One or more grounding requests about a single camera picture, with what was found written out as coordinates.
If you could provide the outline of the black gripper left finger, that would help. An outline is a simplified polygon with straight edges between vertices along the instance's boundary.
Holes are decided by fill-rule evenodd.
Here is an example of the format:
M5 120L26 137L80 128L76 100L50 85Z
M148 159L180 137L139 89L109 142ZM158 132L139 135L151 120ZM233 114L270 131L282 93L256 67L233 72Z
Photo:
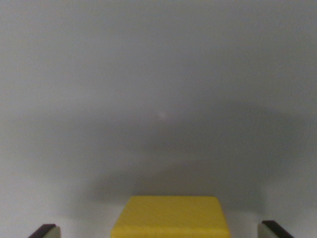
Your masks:
M29 238L61 238L61 229L56 224L43 224Z

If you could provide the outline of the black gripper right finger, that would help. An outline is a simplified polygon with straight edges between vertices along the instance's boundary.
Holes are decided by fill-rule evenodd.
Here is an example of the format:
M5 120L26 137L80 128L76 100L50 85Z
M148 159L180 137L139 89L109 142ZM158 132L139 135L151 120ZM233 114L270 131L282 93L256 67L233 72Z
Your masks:
M265 220L258 224L258 238L294 238L279 223L274 220Z

